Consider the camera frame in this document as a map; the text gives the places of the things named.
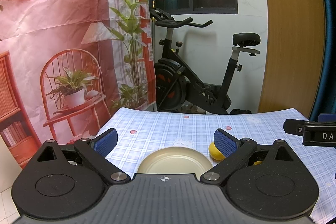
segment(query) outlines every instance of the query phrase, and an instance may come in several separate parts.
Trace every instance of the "lemon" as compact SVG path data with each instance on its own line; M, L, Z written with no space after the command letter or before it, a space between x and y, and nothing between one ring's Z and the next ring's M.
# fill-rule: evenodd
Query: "lemon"
M209 153L214 160L225 159L224 155L217 149L214 142L210 143L209 145Z

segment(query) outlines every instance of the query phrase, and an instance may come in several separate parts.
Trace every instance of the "white pot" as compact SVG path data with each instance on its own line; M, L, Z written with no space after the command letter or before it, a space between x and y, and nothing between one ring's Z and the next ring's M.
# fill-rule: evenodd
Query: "white pot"
M73 108L75 106L79 106L81 104L84 104L85 102L85 90L77 91L73 94L64 96L64 102L68 106L68 108Z

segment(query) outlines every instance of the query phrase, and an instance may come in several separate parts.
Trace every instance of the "beige plate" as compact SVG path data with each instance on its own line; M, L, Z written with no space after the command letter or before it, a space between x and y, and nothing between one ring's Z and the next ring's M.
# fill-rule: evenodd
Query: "beige plate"
M142 174L196 174L197 179L212 168L212 163L196 150L167 147L148 155L139 165Z

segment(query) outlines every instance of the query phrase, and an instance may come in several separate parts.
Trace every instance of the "checkered tablecloth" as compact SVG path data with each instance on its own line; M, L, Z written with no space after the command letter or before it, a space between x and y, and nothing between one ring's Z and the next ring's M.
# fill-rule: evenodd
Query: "checkered tablecloth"
M250 115L192 115L137 111L121 108L101 128L118 132L118 144L107 160L133 177L141 161L150 153L169 146L193 148L212 161L208 146L217 128L240 139L249 137L258 144L286 140L317 181L320 196L311 217L326 223L336 216L336 149L302 145L302 137L283 131L286 119L305 119L295 109Z

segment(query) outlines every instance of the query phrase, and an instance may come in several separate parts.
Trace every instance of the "bookshelf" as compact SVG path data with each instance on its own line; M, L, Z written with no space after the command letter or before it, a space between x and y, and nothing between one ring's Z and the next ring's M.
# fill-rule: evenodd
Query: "bookshelf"
M18 93L9 52L0 54L0 136L22 168L41 146Z

